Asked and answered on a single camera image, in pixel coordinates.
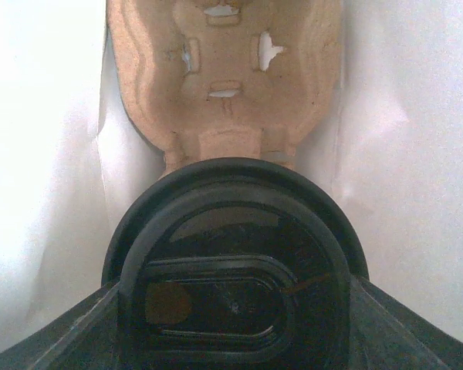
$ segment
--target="white cardboard wall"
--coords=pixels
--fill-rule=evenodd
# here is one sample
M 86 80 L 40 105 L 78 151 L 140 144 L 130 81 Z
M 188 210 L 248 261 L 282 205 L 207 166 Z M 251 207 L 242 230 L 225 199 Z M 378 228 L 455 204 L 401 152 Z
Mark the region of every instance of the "white cardboard wall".
M 123 111 L 104 12 L 0 1 L 0 351 L 99 287 L 163 169 Z M 346 2 L 342 85 L 299 172 L 345 210 L 371 280 L 463 341 L 463 0 Z

